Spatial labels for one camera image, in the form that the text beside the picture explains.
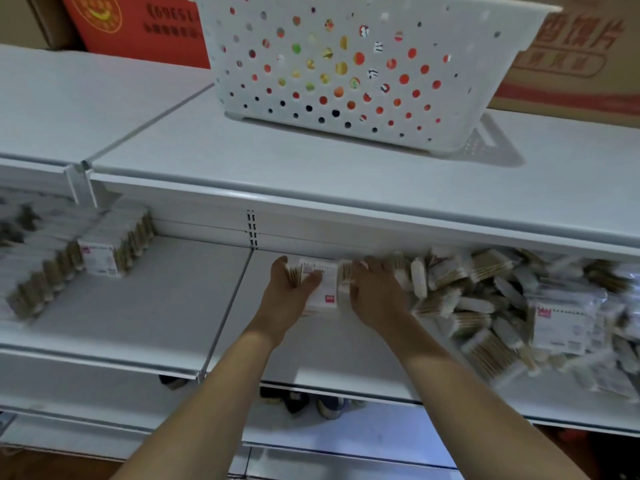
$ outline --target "perforated basket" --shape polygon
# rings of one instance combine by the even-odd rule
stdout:
[[[229,115],[461,148],[557,7],[512,0],[197,0]]]

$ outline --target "person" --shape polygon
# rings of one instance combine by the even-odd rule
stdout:
[[[365,261],[368,268],[353,263],[352,307],[402,364],[466,480],[587,478],[421,327],[407,311],[404,292],[388,264],[372,257]],[[151,434],[113,480],[227,477],[269,355],[322,280],[321,274],[311,274],[293,288],[286,262],[282,257],[273,263],[258,312],[196,393]]]

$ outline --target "shelf board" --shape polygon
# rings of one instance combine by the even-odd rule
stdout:
[[[81,274],[0,353],[195,378],[250,250],[156,237],[130,275]]]
[[[126,460],[147,437],[145,433],[19,415],[0,436],[0,444],[107,460]],[[244,475],[249,453],[248,447],[238,449],[229,469],[230,474]]]
[[[222,329],[209,370],[254,316],[269,281],[271,263],[279,256],[254,251]],[[295,262],[297,256],[289,256]],[[273,352],[262,377],[264,385],[372,401],[419,404],[404,370],[386,344],[339,297],[339,317],[301,318]],[[428,331],[451,349],[429,323]],[[459,353],[452,350],[457,358]],[[640,436],[640,406],[605,394],[585,391],[573,375],[546,371],[523,376],[498,391],[532,422]]]
[[[214,81],[210,70],[0,45],[0,154],[78,164]]]
[[[481,128],[489,144],[477,153],[436,158],[230,120],[216,89],[96,160],[94,168],[251,192],[258,200],[277,196],[628,246],[639,254],[640,221],[628,218],[640,200],[638,129],[487,110]]]
[[[456,468],[421,407],[367,403],[363,408],[350,406],[339,420],[327,421],[318,413],[314,396],[295,417],[283,404],[258,401],[242,439],[251,446]]]
[[[272,480],[463,480],[457,470],[445,468],[261,448],[251,448],[246,474]]]
[[[157,376],[30,357],[0,356],[0,410],[151,433],[196,389]]]

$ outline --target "brown floor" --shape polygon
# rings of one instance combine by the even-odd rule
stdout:
[[[53,453],[0,453],[0,480],[108,480],[120,464]]]

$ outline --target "yellow circular logo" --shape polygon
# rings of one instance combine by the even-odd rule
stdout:
[[[116,0],[71,0],[84,19],[103,32],[116,33],[122,26],[122,12]]]

